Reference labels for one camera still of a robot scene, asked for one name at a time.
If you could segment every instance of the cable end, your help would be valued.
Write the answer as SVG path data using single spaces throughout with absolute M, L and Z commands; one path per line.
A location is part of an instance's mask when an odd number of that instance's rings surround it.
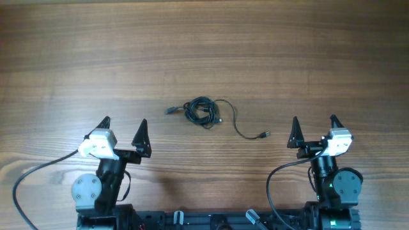
M 260 134 L 260 138 L 265 138 L 269 136 L 270 136 L 270 132 L 263 132 L 262 134 Z
M 178 109 L 179 109 L 179 107 L 170 107 L 170 108 L 165 110 L 165 114 L 171 114 L 174 111 L 177 111 Z

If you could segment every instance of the cable plug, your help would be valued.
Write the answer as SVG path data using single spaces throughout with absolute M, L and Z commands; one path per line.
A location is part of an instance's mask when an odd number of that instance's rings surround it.
M 262 134 L 260 134 L 260 138 L 265 138 L 269 136 L 270 136 L 270 132 L 263 132 Z
M 171 114 L 174 111 L 177 111 L 178 109 L 180 109 L 180 107 L 170 107 L 170 108 L 165 110 L 165 114 Z

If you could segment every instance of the wood grain surface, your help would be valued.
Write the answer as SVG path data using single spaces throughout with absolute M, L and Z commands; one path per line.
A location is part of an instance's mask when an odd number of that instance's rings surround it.
M 27 229 L 12 187 L 75 150 L 104 116 L 118 148 L 148 120 L 152 157 L 128 165 L 136 210 L 269 210 L 268 173 L 296 160 L 334 113 L 355 137 L 339 167 L 365 177 L 363 229 L 409 226 L 409 16 L 405 1 L 229 1 L 0 8 L 0 229 Z M 238 110 L 211 130 L 164 109 L 197 96 Z M 40 229 L 73 229 L 73 181 L 98 160 L 76 155 L 25 179 L 18 198 Z M 309 165 L 273 177 L 279 208 L 315 200 Z

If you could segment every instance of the brown wooden surface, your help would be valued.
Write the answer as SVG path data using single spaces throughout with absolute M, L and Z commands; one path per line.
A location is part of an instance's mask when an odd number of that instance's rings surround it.
M 365 177 L 364 229 L 409 226 L 409 18 L 404 1 L 125 3 L 0 8 L 0 229 L 27 229 L 12 186 L 28 169 L 73 151 L 105 115 L 119 148 L 148 120 L 151 159 L 129 165 L 136 210 L 269 210 L 268 173 L 297 115 L 307 140 L 339 119 L 355 136 L 340 167 Z M 164 109 L 225 98 L 205 130 Z M 71 185 L 98 161 L 76 155 L 18 190 L 40 229 L 73 229 Z M 315 195 L 307 164 L 277 174 L 279 208 Z

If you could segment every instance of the black cable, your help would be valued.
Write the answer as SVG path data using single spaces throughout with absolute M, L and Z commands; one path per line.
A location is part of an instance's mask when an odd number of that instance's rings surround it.
M 309 180 L 309 184 L 311 185 L 311 188 L 313 188 L 314 192 L 317 193 L 317 190 L 315 190 L 315 187 L 314 187 L 313 180 L 311 179 L 310 171 L 311 171 L 311 166 L 308 168 L 308 180 Z
M 271 177 L 273 176 L 274 173 L 276 173 L 276 172 L 277 172 L 278 170 L 280 170 L 280 169 L 284 169 L 284 168 L 289 167 L 289 166 L 294 166 L 294 165 L 298 165 L 298 164 L 303 164 L 303 163 L 306 163 L 306 162 L 310 162 L 310 161 L 315 160 L 315 159 L 317 159 L 318 157 L 320 157 L 323 153 L 324 153 L 324 150 L 321 151 L 321 153 L 319 153 L 319 154 L 313 156 L 312 158 L 308 158 L 308 159 L 305 159 L 305 160 L 300 160 L 300 161 L 298 161 L 298 162 L 292 162 L 292 163 L 288 163 L 288 164 L 282 165 L 282 166 L 280 166 L 280 167 L 274 169 L 274 170 L 268 175 L 267 183 L 266 183 L 268 202 L 270 203 L 271 209 L 273 209 L 273 212 L 274 212 L 274 214 L 277 216 L 277 218 L 278 218 L 286 227 L 290 228 L 291 230 L 295 230 L 295 229 L 292 228 L 289 224 L 287 224 L 287 223 L 280 217 L 280 215 L 278 214 L 277 210 L 274 208 L 274 204 L 273 204 L 273 201 L 271 200 L 271 196 L 270 196 L 270 180 L 271 180 Z
M 68 154 L 68 155 L 65 156 L 65 157 L 61 157 L 61 158 L 59 158 L 59 159 L 57 159 L 57 160 L 53 160 L 53 161 L 51 161 L 51 162 L 48 162 L 48 163 L 39 165 L 39 166 L 37 166 L 37 167 L 35 167 L 35 168 L 32 168 L 32 169 L 28 170 L 26 173 L 24 173 L 24 174 L 15 182 L 14 187 L 13 187 L 13 201 L 14 201 L 14 205 L 15 205 L 15 207 L 17 208 L 17 210 L 19 211 L 21 217 L 27 222 L 27 224 L 28 224 L 32 229 L 37 230 L 36 226 L 34 226 L 34 224 L 28 219 L 28 217 L 26 216 L 26 214 L 25 214 L 25 213 L 23 212 L 23 210 L 21 209 L 21 207 L 20 207 L 20 205 L 19 205 L 19 202 L 17 201 L 17 187 L 18 187 L 18 185 L 20 184 L 20 182 L 21 182 L 26 176 L 30 175 L 31 173 L 33 173 L 33 172 L 35 172 L 35 171 L 37 171 L 37 170 L 39 170 L 39 169 L 42 169 L 42 168 L 44 168 L 44 167 L 47 167 L 47 166 L 49 166 L 49 165 L 55 164 L 55 163 L 57 163 L 57 162 L 60 162 L 60 161 L 62 161 L 62 160 L 65 160 L 65 159 L 67 159 L 68 157 L 72 157 L 72 156 L 75 155 L 76 153 L 78 153 L 78 150 L 73 151 L 72 153 Z
M 238 131 L 237 126 L 236 126 L 235 107 L 225 99 L 217 99 L 213 101 L 206 96 L 200 96 L 198 98 L 193 99 L 193 101 L 191 102 L 186 102 L 183 106 L 168 108 L 165 111 L 165 114 L 170 114 L 170 113 L 173 113 L 174 111 L 177 111 L 178 109 L 183 108 L 185 110 L 185 117 L 190 122 L 201 125 L 205 129 L 211 129 L 214 126 L 214 124 L 222 122 L 222 120 L 217 117 L 217 106 L 215 102 L 226 102 L 227 104 L 230 105 L 231 109 L 233 110 L 233 126 L 236 132 L 239 135 L 241 135 L 244 139 L 254 140 L 257 138 L 265 138 L 270 135 L 270 132 L 263 132 L 255 137 L 244 136 L 240 131 Z M 207 112 L 209 115 L 200 118 L 197 115 L 196 110 Z
M 124 173 L 125 173 L 125 174 L 128 176 L 128 178 L 129 178 L 129 185 L 128 185 L 127 191 L 125 192 L 125 194 L 123 194 L 122 200 L 116 200 L 116 201 L 123 201 L 123 200 L 125 200 L 125 199 L 127 198 L 128 194 L 129 194 L 129 190 L 130 190 L 130 174 L 129 174 L 129 172 L 127 172 L 126 170 L 125 170 Z

